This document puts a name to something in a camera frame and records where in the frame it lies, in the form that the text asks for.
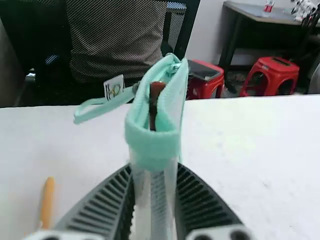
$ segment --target mint green pencil case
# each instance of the mint green pencil case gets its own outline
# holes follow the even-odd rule
[[[188,61],[167,54],[142,80],[111,100],[90,99],[74,113],[79,124],[112,111],[134,98],[125,117],[135,192],[137,239],[173,238],[178,162],[181,161],[181,124],[188,85]],[[150,130],[150,84],[165,83],[156,102],[156,131]]]

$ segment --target smartphone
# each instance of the smartphone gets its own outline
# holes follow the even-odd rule
[[[204,66],[202,64],[199,64],[191,60],[188,60],[188,64],[189,64],[189,75],[194,76],[206,82],[216,78],[221,74],[217,70],[214,70],[210,67]]]

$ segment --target brown pen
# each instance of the brown pen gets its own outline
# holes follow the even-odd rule
[[[157,101],[161,91],[165,88],[165,86],[166,84],[161,81],[154,81],[150,83],[149,121],[151,131],[156,131]]]

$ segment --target sticker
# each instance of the sticker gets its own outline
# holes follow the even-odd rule
[[[103,83],[104,97],[109,101],[123,93],[125,88],[124,75],[115,76]]]

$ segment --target red stool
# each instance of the red stool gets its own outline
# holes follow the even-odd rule
[[[204,81],[196,77],[191,77],[188,82],[188,90],[186,97],[188,100],[191,99],[210,99],[213,96],[213,93],[216,91],[215,98],[220,98],[222,89],[225,84],[225,78],[224,78],[224,70],[218,66],[215,66],[213,64],[207,63],[205,61],[200,60],[192,60],[195,63],[201,64],[203,66],[206,66],[210,69],[214,69],[220,74],[209,80]]]
[[[299,75],[299,67],[281,57],[261,57],[253,65],[246,78],[240,97],[252,96],[247,91],[254,90],[254,96],[275,96],[283,83],[292,83],[289,94],[293,94]],[[249,85],[251,80],[259,77],[258,85]]]

